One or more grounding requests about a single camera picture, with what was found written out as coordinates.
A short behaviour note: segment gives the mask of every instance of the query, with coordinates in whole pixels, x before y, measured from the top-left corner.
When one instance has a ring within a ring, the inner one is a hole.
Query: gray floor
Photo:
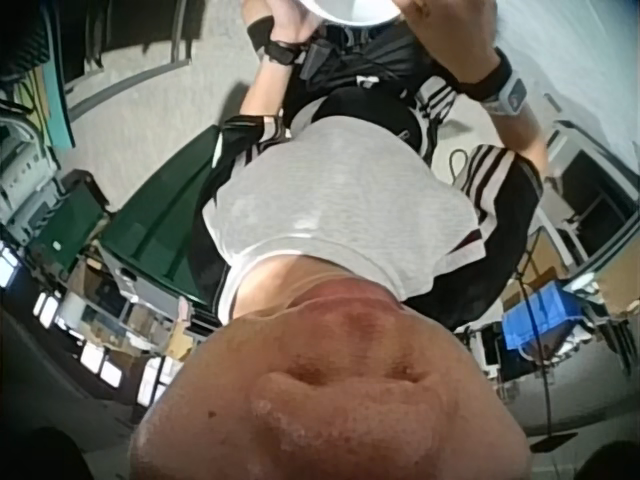
[[[551,93],[563,107],[563,116],[587,128],[640,171],[632,143],[638,139],[637,5],[632,0],[499,0],[499,4],[500,44],[534,92],[534,106],[545,127],[550,127],[553,116],[541,95]],[[183,145],[217,123],[223,112],[233,113],[254,76],[257,60],[241,21],[240,0],[208,0],[201,32],[191,66],[90,111],[72,125],[77,147],[58,152],[65,172],[82,168],[96,176],[113,210]],[[106,54],[106,72],[77,88],[68,97],[69,105],[165,63],[169,51],[164,42],[146,51],[137,46]],[[452,129],[446,135],[451,145],[495,139],[482,111],[469,103],[456,111],[472,134],[466,127]],[[466,133],[456,137],[460,132]],[[445,147],[440,153],[448,158]]]
[[[68,97],[69,106],[118,80],[166,63],[169,52],[165,42],[152,44],[146,52],[137,46],[107,53],[105,73],[76,88]],[[58,152],[63,173],[89,170],[111,208],[121,208],[183,145],[219,121],[229,97],[237,99],[236,92],[246,90],[257,65],[240,2],[208,0],[192,65],[128,90],[74,122],[76,148]]]

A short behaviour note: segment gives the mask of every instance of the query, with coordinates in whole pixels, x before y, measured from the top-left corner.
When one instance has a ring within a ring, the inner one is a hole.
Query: electric cable
[[[540,237],[542,235],[542,229],[538,229],[536,232],[536,236],[534,238],[533,244],[530,249],[527,250],[527,261],[525,262],[522,269],[518,270],[516,273],[516,281],[520,287],[520,291],[524,297],[524,301],[527,307],[527,312],[529,314],[529,318],[531,320],[531,327],[533,329],[533,334],[536,339],[536,346],[538,348],[538,352],[540,352],[541,362],[540,369],[542,373],[542,382],[544,385],[544,401],[546,407],[546,421],[547,421],[547,437],[551,437],[553,435],[553,417],[551,412],[551,391],[549,389],[549,378],[547,376],[547,366],[546,366],[546,355],[544,350],[542,349],[542,340],[540,339],[540,330],[538,329],[538,324],[536,323],[535,315],[533,313],[533,307],[531,306],[531,300],[529,298],[529,294],[525,288],[524,283],[524,275],[526,274],[527,268],[533,261],[533,254],[538,246],[540,241]]]

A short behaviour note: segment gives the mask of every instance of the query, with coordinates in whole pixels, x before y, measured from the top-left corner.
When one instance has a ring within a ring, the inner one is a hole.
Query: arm
[[[242,103],[240,115],[277,116],[292,72],[293,67],[278,65],[265,57],[253,86]]]
[[[549,152],[531,107],[525,105],[517,117],[492,115],[491,120],[504,146],[529,160],[544,178],[549,167]]]
[[[304,44],[320,25],[320,19],[309,13],[297,0],[267,0],[267,4],[274,18],[272,41]],[[240,108],[240,114],[277,116],[292,73],[293,67],[273,63],[265,57]]]
[[[458,82],[476,84],[500,63],[493,44],[496,9],[492,0],[394,0],[429,54]],[[491,117],[503,144],[529,160],[544,176],[546,143],[529,106],[517,117]]]

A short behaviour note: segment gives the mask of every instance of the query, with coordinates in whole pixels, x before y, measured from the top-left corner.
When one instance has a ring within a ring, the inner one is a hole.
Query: watch strap
[[[502,89],[509,83],[513,75],[513,67],[505,53],[496,48],[500,57],[500,65],[493,70],[484,80],[478,83],[461,83],[460,89],[467,97],[477,102],[495,101]]]
[[[265,54],[269,57],[269,60],[286,67],[293,65],[301,52],[301,45],[275,40],[269,40],[265,48]]]

